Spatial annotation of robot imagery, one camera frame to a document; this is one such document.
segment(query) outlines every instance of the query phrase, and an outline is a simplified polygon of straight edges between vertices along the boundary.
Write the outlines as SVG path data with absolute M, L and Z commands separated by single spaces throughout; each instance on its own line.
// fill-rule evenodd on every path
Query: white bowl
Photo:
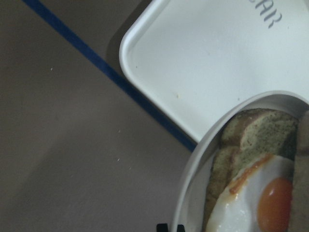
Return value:
M 201 232 L 206 187 L 214 153 L 219 148 L 219 135 L 225 123 L 237 112 L 245 109 L 268 108 L 287 112 L 300 118 L 309 110 L 309 103 L 291 92 L 270 91 L 256 95 L 226 113 L 205 134 L 193 151 L 180 181 L 171 232 L 182 224 L 186 232 Z

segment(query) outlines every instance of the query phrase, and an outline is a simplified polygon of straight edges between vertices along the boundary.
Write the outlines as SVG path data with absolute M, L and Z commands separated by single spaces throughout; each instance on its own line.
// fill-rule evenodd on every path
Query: white tray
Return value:
M 152 1 L 122 40 L 124 74 L 197 142 L 259 93 L 309 99 L 309 0 L 260 2 Z

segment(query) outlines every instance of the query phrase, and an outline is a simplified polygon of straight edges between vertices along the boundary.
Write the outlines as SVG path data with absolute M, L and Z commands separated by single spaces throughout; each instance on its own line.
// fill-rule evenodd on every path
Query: blue tape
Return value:
M 196 143 L 189 138 L 181 129 L 171 122 L 161 111 L 159 111 L 144 95 L 132 86 L 124 77 L 120 76 L 109 66 L 98 54 L 96 54 L 85 42 L 83 42 L 70 28 L 58 19 L 49 9 L 38 0 L 23 0 L 33 11 L 44 19 L 52 28 L 72 44 L 80 53 L 91 61 L 98 69 L 107 75 L 137 104 L 148 112 L 157 122 L 169 131 L 179 142 L 190 151 L 196 147 Z

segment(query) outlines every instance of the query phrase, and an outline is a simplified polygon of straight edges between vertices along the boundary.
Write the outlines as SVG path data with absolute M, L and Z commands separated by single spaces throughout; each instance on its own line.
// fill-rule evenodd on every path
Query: gray surface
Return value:
M 119 73 L 149 1 L 43 1 Z M 155 231 L 190 152 L 22 1 L 0 1 L 0 230 Z

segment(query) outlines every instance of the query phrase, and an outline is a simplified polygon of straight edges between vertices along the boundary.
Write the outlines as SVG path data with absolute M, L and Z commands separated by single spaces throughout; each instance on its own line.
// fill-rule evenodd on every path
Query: toast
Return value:
M 309 231 L 309 112 L 300 120 L 288 232 Z
M 294 160 L 298 120 L 271 109 L 251 109 L 232 117 L 223 129 L 206 191 L 204 230 L 219 195 L 240 169 L 261 153 Z

